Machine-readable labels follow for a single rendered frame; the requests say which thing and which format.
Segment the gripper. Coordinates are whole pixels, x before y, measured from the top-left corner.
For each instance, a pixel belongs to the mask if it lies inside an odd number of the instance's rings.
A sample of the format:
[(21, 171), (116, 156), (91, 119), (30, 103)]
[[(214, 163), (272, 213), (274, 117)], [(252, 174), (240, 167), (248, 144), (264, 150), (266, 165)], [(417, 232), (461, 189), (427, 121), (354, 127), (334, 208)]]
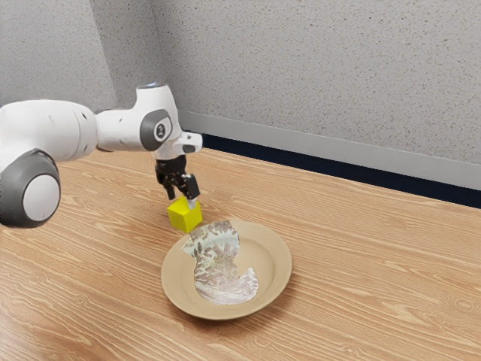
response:
[(176, 198), (174, 186), (182, 186), (181, 192), (187, 200), (187, 205), (189, 209), (193, 209), (196, 199), (200, 196), (200, 190), (195, 175), (186, 173), (186, 164), (185, 155), (174, 159), (157, 159), (156, 179), (164, 186), (169, 200)]

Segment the yellow block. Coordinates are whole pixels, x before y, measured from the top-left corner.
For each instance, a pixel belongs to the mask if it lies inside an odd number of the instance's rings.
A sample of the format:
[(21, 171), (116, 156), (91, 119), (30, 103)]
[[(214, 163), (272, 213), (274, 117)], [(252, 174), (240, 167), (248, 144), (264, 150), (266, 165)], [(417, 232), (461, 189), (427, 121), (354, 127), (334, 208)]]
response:
[(170, 224), (185, 233), (191, 232), (203, 220), (199, 202), (189, 201), (185, 197), (180, 197), (169, 205), (167, 212)]

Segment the tan plate with mottled print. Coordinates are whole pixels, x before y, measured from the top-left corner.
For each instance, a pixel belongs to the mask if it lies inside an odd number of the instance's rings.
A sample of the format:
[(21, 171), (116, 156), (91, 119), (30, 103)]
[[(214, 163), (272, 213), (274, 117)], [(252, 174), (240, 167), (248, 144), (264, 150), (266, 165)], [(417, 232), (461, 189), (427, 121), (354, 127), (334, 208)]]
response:
[(184, 235), (162, 263), (174, 306), (207, 320), (245, 317), (270, 305), (292, 274), (287, 243), (258, 223), (225, 220)]

